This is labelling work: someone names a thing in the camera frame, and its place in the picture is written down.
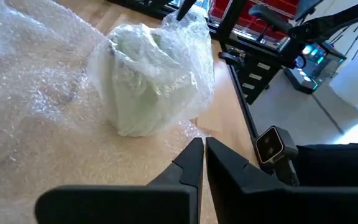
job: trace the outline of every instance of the red storage bin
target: red storage bin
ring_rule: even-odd
[[[244,6],[236,26],[239,29],[244,29],[251,34],[257,35],[263,31],[264,27],[266,26],[266,22],[261,20],[257,21],[256,17],[250,16],[248,14],[249,9],[254,4],[266,5],[288,21],[295,15],[298,2],[299,0],[250,0]],[[211,7],[209,9],[210,18],[220,21],[228,4],[229,0],[211,0]],[[265,36],[272,39],[272,41],[279,41],[286,35],[283,32],[274,32],[269,29],[265,33]]]

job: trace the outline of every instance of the bubble wrap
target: bubble wrap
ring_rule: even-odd
[[[0,0],[0,223],[35,223],[36,198],[58,185],[146,184],[204,136],[189,121],[118,136],[85,73],[102,41],[52,1]]]
[[[213,99],[209,28],[190,11],[167,15],[160,28],[123,24],[89,60],[88,72],[112,124],[122,136],[150,136],[193,119]]]

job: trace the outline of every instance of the black chair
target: black chair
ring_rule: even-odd
[[[323,0],[300,0],[296,9],[294,20],[303,23],[307,15],[314,13],[315,7],[320,4]],[[262,19],[267,23],[262,33],[259,34],[256,41],[260,42],[269,27],[273,30],[288,31],[293,27],[288,23],[282,16],[278,15],[275,11],[269,9],[267,6],[256,4],[249,9],[248,12],[251,16],[255,16],[258,19]]]

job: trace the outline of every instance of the plastic bag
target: plastic bag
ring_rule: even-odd
[[[205,18],[173,12],[158,29],[121,25],[91,56],[93,77],[122,136],[149,136],[197,117],[213,99],[211,38]]]

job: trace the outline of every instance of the white wall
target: white wall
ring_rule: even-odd
[[[316,7],[316,12],[314,14],[308,16],[306,20],[314,19],[315,17],[332,15],[337,12],[341,12],[355,4],[358,4],[358,0],[324,0],[320,5],[318,5]],[[340,51],[342,54],[346,53],[346,51],[349,49],[349,47],[353,43],[354,39],[357,37],[358,30],[356,32],[353,32],[354,29],[357,27],[357,25],[358,25],[358,23],[350,26],[350,28],[348,28],[345,31],[345,33],[343,33],[344,36],[334,44],[335,48],[338,51]],[[349,62],[351,62],[357,49],[358,49],[358,40],[354,43],[353,47],[351,48],[349,53],[346,55],[347,60],[338,68],[337,72],[340,72]]]

